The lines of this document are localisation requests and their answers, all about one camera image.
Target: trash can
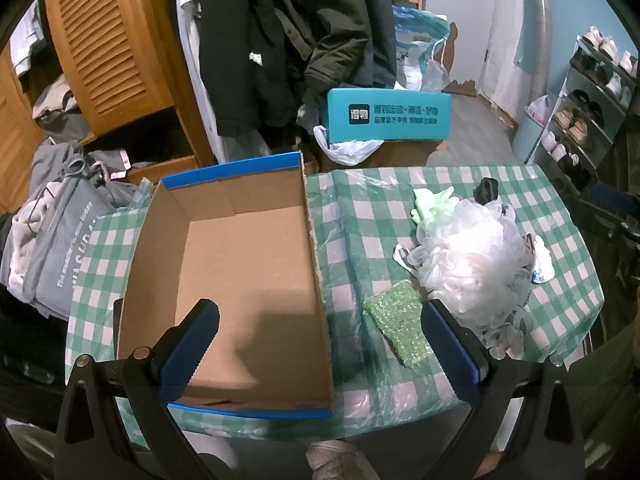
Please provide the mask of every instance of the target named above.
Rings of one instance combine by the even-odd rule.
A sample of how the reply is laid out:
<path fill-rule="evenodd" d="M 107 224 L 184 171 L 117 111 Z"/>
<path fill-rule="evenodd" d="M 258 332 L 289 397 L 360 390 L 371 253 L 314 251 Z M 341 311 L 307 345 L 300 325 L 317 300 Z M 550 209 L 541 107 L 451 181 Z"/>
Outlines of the trash can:
<path fill-rule="evenodd" d="M 513 154 L 517 156 L 522 162 L 528 162 L 533 155 L 533 150 L 538 143 L 538 139 L 544 129 L 543 126 L 538 124 L 530 115 L 529 111 L 525 108 L 525 114 L 518 129 L 513 142 L 511 143 L 511 149 Z"/>

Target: light green glove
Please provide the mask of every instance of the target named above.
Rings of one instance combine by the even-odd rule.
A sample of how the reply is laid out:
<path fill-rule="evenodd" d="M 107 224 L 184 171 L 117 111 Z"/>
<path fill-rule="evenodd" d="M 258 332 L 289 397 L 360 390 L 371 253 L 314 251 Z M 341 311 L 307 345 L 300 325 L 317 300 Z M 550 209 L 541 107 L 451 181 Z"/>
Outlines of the light green glove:
<path fill-rule="evenodd" d="M 460 202 L 460 199 L 451 196 L 452 194 L 453 186 L 440 193 L 433 193 L 425 187 L 414 189 L 415 209 L 411 211 L 412 220 L 416 224 L 425 220 L 430 223 L 438 215 L 451 215 Z"/>

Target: blue wall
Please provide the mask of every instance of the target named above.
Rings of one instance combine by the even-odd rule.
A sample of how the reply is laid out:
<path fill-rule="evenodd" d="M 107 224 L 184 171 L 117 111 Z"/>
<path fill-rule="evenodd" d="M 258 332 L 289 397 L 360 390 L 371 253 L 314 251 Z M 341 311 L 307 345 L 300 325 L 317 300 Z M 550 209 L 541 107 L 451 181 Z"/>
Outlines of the blue wall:
<path fill-rule="evenodd" d="M 558 94 L 572 56 L 575 37 L 584 34 L 591 25 L 616 42 L 620 54 L 625 50 L 636 56 L 638 51 L 606 0 L 550 0 L 552 16 L 551 67 L 548 88 Z M 533 71 L 535 59 L 535 2 L 525 0 L 525 16 L 520 33 L 520 44 L 514 63 L 524 71 Z"/>

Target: plastic tablecloth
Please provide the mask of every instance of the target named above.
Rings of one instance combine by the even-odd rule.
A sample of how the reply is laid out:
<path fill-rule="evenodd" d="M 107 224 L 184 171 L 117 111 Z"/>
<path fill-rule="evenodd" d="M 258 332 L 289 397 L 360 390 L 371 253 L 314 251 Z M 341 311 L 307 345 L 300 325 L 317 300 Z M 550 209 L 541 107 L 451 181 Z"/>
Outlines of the plastic tablecloth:
<path fill-rule="evenodd" d="M 500 183 L 500 197 L 511 204 L 522 233 L 542 236 L 556 277 L 535 285 L 528 309 L 534 329 L 525 340 L 529 360 L 552 352 L 569 355 L 594 323 L 604 295 L 578 229 L 551 183 L 537 166 L 456 168 L 379 168 L 338 170 L 307 178 L 306 195 L 318 239 L 331 358 L 334 416 L 316 420 L 259 420 L 171 409 L 178 425 L 197 433 L 326 440 L 388 428 L 431 416 L 457 405 L 437 359 L 405 368 L 362 302 L 371 294 L 409 278 L 392 260 L 397 243 L 415 245 L 410 219 L 414 187 L 434 192 L 454 186 L 471 198 L 483 177 Z M 98 219 L 78 274 L 66 340 L 66 372 L 89 353 L 114 358 L 113 301 L 125 289 L 136 240 L 152 187 L 141 185 L 133 202 Z M 135 442 L 142 434 L 126 400 L 122 418 Z"/>

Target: metal screw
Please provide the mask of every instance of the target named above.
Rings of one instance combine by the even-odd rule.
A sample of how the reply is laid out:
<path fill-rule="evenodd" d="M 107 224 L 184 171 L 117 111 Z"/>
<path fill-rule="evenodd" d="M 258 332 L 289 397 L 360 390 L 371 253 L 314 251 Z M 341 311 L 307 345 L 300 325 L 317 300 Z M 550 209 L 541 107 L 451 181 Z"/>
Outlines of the metal screw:
<path fill-rule="evenodd" d="M 489 348 L 489 355 L 491 357 L 493 357 L 494 359 L 498 359 L 498 361 L 501 361 L 506 357 L 507 352 L 505 352 L 499 346 L 493 346 L 493 347 Z"/>
<path fill-rule="evenodd" d="M 133 351 L 133 358 L 142 360 L 149 357 L 149 354 L 151 354 L 151 349 L 148 346 L 139 346 Z"/>
<path fill-rule="evenodd" d="M 553 366 L 557 366 L 558 368 L 564 364 L 564 361 L 562 361 L 562 358 L 558 354 L 552 354 L 549 357 L 549 361 Z"/>
<path fill-rule="evenodd" d="M 81 368 L 83 366 L 87 366 L 89 364 L 89 358 L 88 354 L 82 354 L 78 359 L 76 359 L 76 364 Z"/>

